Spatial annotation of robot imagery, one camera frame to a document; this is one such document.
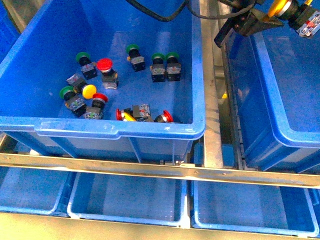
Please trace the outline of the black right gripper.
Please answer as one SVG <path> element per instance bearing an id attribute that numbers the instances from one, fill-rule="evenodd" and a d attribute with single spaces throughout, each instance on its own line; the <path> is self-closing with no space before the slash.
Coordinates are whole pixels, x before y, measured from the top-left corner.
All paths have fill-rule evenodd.
<path id="1" fill-rule="evenodd" d="M 214 38 L 214 43 L 218 48 L 222 48 L 230 30 L 238 28 L 237 26 L 242 21 L 241 18 L 244 17 L 246 19 L 249 12 L 251 20 L 249 27 L 250 35 L 284 26 L 284 23 L 277 17 L 269 17 L 265 12 L 253 8 L 256 5 L 255 0 L 220 0 L 219 2 L 231 7 L 231 13 L 229 14 L 230 16 L 226 17 L 226 22 Z"/>

